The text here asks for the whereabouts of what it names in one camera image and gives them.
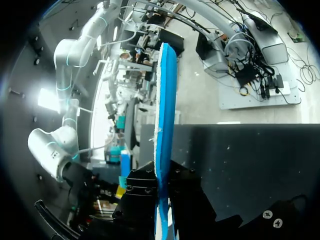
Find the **bright light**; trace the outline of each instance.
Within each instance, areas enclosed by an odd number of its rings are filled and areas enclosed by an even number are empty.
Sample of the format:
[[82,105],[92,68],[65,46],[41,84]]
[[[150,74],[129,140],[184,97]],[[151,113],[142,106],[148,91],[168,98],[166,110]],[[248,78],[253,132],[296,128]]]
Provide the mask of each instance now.
[[58,113],[60,112],[58,96],[44,88],[41,88],[40,90],[38,105],[46,109],[57,111]]
[[103,1],[98,3],[98,5],[96,6],[97,9],[101,9],[103,7],[104,7],[104,2]]
[[114,33],[113,33],[113,41],[117,39],[117,34],[118,34],[118,26],[114,28]]
[[96,39],[96,46],[99,51],[101,49],[101,35],[99,35],[98,38]]
[[134,11],[132,10],[129,14],[128,14],[128,16],[125,18],[125,22],[127,22],[130,18],[131,18],[131,16],[132,16],[132,14],[134,13]]

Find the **gray metal plate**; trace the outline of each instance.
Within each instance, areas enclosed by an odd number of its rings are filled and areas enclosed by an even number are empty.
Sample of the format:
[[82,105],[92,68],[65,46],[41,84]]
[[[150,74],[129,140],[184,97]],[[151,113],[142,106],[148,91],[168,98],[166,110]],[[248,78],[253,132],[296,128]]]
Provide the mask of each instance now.
[[[290,104],[300,103],[299,95],[299,82],[296,78],[300,78],[299,70],[293,64],[292,60],[289,59],[288,62],[275,64],[273,69],[275,74],[281,74],[282,80],[284,82],[289,82],[290,86],[290,95],[285,95],[285,99]],[[247,86],[250,95],[242,96],[239,94],[239,83],[238,81],[231,76],[224,76],[218,79],[220,82],[225,85],[219,84],[219,107],[221,109],[242,109],[242,108],[253,108],[253,107],[264,107],[264,106],[279,106],[279,105],[288,105],[284,97],[279,93],[277,96],[272,96],[270,99],[263,100],[253,89]]]

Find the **yellow object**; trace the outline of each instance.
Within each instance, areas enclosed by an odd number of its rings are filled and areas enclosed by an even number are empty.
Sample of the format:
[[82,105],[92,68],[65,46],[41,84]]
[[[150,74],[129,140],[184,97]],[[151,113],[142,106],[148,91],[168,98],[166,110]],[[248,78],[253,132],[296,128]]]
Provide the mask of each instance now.
[[123,196],[123,194],[125,194],[125,192],[126,192],[126,190],[125,190],[124,188],[120,187],[120,185],[119,185],[119,186],[118,186],[118,189],[116,190],[115,196],[116,196],[118,199],[120,199],[120,198]]

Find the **gray wall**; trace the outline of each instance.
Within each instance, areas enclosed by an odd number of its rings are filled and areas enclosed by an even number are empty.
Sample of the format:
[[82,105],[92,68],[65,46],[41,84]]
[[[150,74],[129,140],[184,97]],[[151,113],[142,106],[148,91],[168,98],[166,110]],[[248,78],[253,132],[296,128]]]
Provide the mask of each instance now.
[[[80,0],[79,3],[58,5],[44,17],[44,21],[32,26],[28,33],[29,38],[39,36],[36,47],[44,47],[40,64],[34,65],[36,53],[33,47],[26,43],[12,71],[8,86],[6,86],[17,92],[23,92],[25,98],[12,93],[6,93],[4,96],[6,101],[3,106],[3,166],[21,202],[46,230],[49,230],[49,227],[34,209],[35,201],[43,199],[56,216],[66,219],[65,210],[69,207],[67,200],[69,187],[57,184],[37,163],[28,149],[28,136],[35,128],[51,132],[61,126],[61,115],[38,106],[39,92],[41,88],[51,92],[56,91],[54,49],[62,39],[79,37],[82,26],[96,11],[91,9],[91,6],[96,6],[98,2],[100,1]],[[102,41],[106,40],[106,36],[102,36]],[[98,77],[93,76],[92,72],[98,59],[99,54],[94,53],[88,65],[81,69],[79,82],[83,83],[89,97],[82,96],[80,105],[87,109],[91,109],[93,105]],[[81,149],[89,145],[89,123],[90,115],[82,112],[78,120]],[[43,179],[38,180],[37,174],[42,175]]]

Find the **white cable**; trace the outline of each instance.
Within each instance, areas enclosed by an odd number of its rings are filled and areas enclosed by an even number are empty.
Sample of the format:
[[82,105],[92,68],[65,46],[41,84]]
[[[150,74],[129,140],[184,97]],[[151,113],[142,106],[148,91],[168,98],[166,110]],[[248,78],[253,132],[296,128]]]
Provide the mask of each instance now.
[[97,149],[102,149],[102,148],[105,148],[107,147],[110,143],[112,143],[112,141],[114,140],[115,138],[115,128],[113,128],[113,133],[112,133],[112,137],[110,138],[110,140],[108,141],[108,143],[106,143],[105,145],[103,146],[98,146],[98,147],[93,147],[93,148],[87,148],[87,149],[82,149],[82,150],[79,150],[76,154],[83,154],[83,153],[87,153],[87,152],[91,152],[93,150],[97,150]]
[[[255,51],[255,46],[254,46],[250,41],[245,40],[245,39],[234,39],[234,40],[232,40],[232,41],[229,41],[228,44],[225,46],[225,48],[224,48],[224,55],[225,55],[225,56],[228,56],[228,55],[229,55],[229,51],[228,51],[228,50],[229,50],[231,44],[233,44],[233,43],[235,43],[235,42],[245,42],[245,43],[248,43],[249,45],[252,46],[253,54],[256,53],[256,51]],[[236,58],[232,58],[232,57],[227,57],[227,59],[231,59],[231,60],[233,60],[233,61],[236,61],[236,60],[237,60]]]
[[104,44],[102,44],[101,46],[99,46],[100,48],[101,47],[103,47],[103,46],[106,46],[106,45],[113,45],[113,44],[120,44],[120,43],[125,43],[125,42],[128,42],[128,41],[130,41],[130,40],[132,40],[132,39],[134,39],[135,37],[136,37],[136,35],[137,35],[137,24],[136,23],[134,23],[134,33],[133,33],[133,35],[130,37],[130,38],[128,38],[128,39],[125,39],[125,40],[121,40],[121,41],[112,41],[112,42],[106,42],[106,43],[104,43]]
[[256,40],[253,37],[251,37],[250,35],[246,34],[245,32],[242,32],[242,31],[240,31],[240,32],[236,33],[235,35],[233,35],[232,37],[230,37],[229,41],[232,41],[236,36],[239,36],[241,34],[246,35],[247,37],[251,38],[254,42],[256,42]]
[[85,111],[85,112],[90,113],[90,114],[93,114],[93,113],[94,113],[93,111],[88,110],[88,109],[85,109],[85,108],[80,107],[80,106],[75,106],[75,107],[78,107],[80,110]]

